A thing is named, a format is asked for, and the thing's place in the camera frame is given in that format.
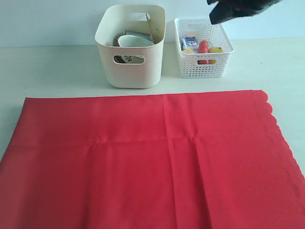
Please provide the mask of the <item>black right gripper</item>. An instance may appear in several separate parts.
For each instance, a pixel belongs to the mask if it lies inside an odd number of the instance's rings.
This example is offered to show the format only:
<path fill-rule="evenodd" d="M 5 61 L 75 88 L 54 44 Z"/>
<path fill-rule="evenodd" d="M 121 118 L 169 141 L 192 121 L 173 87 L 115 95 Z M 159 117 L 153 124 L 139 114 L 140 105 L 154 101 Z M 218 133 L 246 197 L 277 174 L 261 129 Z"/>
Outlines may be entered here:
<path fill-rule="evenodd" d="M 216 4 L 209 14 L 211 24 L 220 24 L 237 17 L 250 17 L 262 13 L 281 0 L 238 0 L 236 6 L 219 0 L 206 0 L 208 5 Z"/>

